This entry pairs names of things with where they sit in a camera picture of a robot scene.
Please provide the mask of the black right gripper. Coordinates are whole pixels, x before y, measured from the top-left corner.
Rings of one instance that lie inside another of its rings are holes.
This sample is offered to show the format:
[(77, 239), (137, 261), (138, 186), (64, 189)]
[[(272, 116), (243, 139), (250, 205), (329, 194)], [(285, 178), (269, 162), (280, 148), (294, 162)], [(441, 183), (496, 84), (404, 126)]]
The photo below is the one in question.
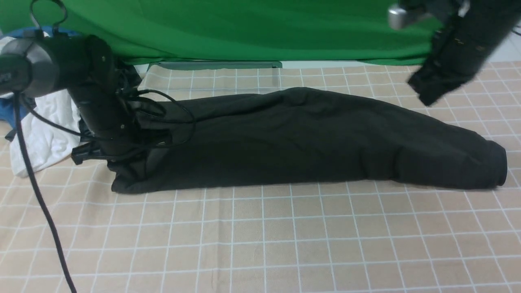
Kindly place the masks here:
[(489, 47), (473, 40), (434, 39), (432, 51), (407, 84), (425, 106), (470, 82), (489, 57)]

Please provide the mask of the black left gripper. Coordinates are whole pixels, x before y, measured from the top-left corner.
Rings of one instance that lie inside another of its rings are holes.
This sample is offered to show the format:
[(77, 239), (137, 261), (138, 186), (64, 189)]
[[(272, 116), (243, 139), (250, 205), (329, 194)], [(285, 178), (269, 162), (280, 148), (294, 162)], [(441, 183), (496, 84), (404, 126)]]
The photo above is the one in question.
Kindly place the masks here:
[(145, 149), (171, 142), (168, 129), (145, 129), (138, 121), (138, 114), (153, 118), (166, 114), (165, 108), (151, 99), (73, 95), (72, 100), (90, 133), (86, 144), (72, 150), (71, 158), (76, 165), (86, 160), (123, 161)]

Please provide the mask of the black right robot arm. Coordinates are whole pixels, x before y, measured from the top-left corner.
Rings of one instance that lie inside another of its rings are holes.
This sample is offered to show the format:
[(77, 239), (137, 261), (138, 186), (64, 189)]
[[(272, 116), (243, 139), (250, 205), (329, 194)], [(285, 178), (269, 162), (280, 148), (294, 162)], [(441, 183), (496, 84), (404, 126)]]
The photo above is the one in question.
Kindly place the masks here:
[(399, 0), (388, 9), (394, 30), (442, 22), (423, 65), (408, 85), (425, 106), (470, 82), (520, 21), (519, 0)]

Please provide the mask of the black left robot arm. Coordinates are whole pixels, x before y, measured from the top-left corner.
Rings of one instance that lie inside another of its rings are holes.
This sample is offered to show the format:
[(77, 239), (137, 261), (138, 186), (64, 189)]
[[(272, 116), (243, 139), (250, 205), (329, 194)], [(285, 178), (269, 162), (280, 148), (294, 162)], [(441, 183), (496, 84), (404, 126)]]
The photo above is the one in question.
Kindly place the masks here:
[(72, 160), (126, 161), (172, 141), (167, 129), (140, 126), (132, 102), (143, 98), (117, 70), (109, 45), (93, 35), (25, 37), (1, 50), (1, 94), (39, 98), (67, 90), (90, 131)]

